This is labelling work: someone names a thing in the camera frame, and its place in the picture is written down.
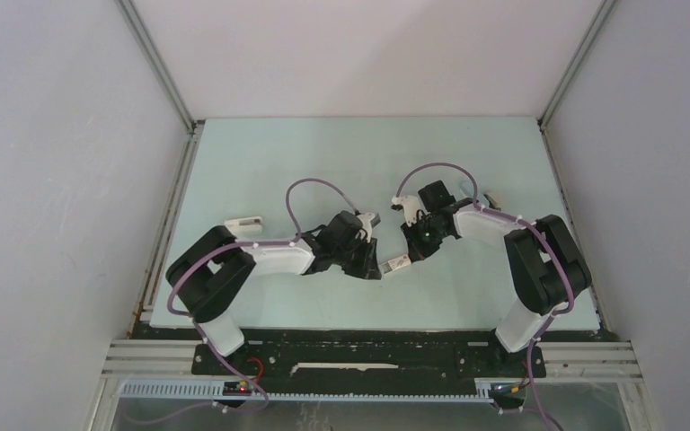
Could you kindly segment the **white staple box sleeve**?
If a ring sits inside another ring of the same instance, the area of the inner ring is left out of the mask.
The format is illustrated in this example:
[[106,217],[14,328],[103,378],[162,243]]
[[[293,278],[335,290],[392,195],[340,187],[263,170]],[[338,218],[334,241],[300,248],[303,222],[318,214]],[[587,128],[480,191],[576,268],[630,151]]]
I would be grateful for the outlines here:
[[386,262],[386,267],[389,272],[394,272],[402,268],[407,268],[410,265],[411,259],[408,254],[403,254],[402,256],[390,259]]

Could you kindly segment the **white stapler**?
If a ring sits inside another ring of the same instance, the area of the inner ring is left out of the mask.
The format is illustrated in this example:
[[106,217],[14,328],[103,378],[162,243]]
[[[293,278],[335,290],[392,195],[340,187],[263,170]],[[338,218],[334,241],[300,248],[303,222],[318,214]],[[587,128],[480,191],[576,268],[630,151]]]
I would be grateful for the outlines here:
[[249,216],[228,219],[223,226],[234,236],[254,236],[262,233],[262,217]]

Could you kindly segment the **staple tray box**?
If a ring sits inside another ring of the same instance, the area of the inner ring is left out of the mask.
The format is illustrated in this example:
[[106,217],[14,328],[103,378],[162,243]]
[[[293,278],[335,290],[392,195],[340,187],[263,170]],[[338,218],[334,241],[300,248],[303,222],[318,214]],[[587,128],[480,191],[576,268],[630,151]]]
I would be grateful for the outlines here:
[[386,275],[392,271],[391,265],[388,262],[381,263],[379,268],[383,275]]

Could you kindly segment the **light blue stapler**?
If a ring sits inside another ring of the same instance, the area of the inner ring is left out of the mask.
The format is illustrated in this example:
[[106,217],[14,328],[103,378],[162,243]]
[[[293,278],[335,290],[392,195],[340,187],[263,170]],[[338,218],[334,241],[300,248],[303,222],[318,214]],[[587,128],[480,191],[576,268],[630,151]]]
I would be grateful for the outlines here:
[[459,189],[465,198],[470,198],[472,201],[477,200],[477,188],[470,181],[463,181]]

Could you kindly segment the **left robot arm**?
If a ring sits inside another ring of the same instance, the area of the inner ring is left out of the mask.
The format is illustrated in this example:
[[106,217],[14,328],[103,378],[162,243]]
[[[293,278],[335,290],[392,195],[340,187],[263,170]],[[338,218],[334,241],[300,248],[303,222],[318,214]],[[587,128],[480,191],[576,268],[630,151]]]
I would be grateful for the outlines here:
[[215,351],[214,363],[227,374],[248,362],[244,335],[228,309],[252,278],[309,276],[338,267],[363,280],[382,277],[376,259],[377,213],[342,211],[324,225],[293,240],[241,241],[226,226],[208,230],[166,271],[172,290],[166,307],[187,317]]

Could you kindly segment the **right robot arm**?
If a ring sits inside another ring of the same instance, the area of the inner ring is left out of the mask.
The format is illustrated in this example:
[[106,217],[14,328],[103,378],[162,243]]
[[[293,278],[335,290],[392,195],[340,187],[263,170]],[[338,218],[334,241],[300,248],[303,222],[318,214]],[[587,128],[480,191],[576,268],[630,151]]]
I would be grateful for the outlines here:
[[584,256],[564,220],[547,215],[528,222],[485,206],[474,198],[455,198],[437,180],[415,196],[396,196],[402,233],[411,262],[428,259],[449,237],[487,243],[506,252],[517,296],[493,331],[488,367],[512,374],[523,362],[521,350],[539,338],[547,322],[572,310],[593,284]]

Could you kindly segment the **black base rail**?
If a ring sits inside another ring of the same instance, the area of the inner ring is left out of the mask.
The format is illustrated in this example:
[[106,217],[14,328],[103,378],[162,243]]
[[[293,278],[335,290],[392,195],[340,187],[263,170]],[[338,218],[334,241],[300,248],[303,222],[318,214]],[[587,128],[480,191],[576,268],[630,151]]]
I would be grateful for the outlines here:
[[544,378],[540,348],[510,354],[490,331],[246,329],[244,344],[224,363],[203,343],[191,372],[228,376],[234,367],[258,375],[268,394],[465,396],[477,383]]

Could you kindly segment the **right aluminium frame post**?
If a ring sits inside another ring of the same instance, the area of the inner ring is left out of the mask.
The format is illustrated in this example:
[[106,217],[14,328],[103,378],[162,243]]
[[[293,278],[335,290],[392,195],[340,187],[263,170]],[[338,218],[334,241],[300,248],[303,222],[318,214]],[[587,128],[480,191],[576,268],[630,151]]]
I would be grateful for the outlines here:
[[578,72],[588,59],[591,49],[593,49],[602,30],[605,28],[607,21],[611,18],[611,15],[615,11],[615,8],[618,4],[618,0],[603,0],[600,3],[586,31],[581,37],[578,47],[573,53],[571,60],[565,68],[559,82],[557,83],[541,116],[538,119],[538,125],[542,132],[545,132],[551,124],[554,115],[562,103],[562,100],[571,88],[571,85],[577,77]]

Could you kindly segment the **aluminium frame post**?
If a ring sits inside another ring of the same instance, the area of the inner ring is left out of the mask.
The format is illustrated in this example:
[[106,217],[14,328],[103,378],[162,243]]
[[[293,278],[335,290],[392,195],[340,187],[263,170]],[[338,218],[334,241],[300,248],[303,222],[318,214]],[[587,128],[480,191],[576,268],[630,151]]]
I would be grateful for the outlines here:
[[115,4],[119,8],[127,26],[132,31],[135,41],[142,50],[146,62],[155,74],[155,79],[164,91],[165,97],[176,112],[178,119],[187,133],[192,134],[196,128],[197,120],[191,115],[135,2],[131,0],[116,0]]
[[578,72],[588,59],[591,49],[593,49],[602,30],[605,28],[607,21],[611,18],[611,15],[615,11],[615,8],[618,4],[618,0],[603,0],[600,3],[586,31],[581,37],[578,47],[573,53],[571,60],[565,68],[559,82],[557,83],[541,116],[538,119],[538,125],[542,132],[545,132],[551,124],[554,115],[562,103],[562,100],[571,88],[571,85],[577,77]]

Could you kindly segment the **left aluminium frame post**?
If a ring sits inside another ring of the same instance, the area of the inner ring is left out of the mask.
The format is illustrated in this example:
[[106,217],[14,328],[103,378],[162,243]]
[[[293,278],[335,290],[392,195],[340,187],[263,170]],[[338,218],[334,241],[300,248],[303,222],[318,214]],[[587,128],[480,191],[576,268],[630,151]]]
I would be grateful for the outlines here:
[[178,119],[187,133],[192,134],[196,128],[197,120],[191,115],[135,2],[131,0],[116,0],[115,4],[119,8],[127,26],[132,31],[135,41],[142,50],[146,62],[155,74],[155,79],[164,91],[165,97],[176,112]]

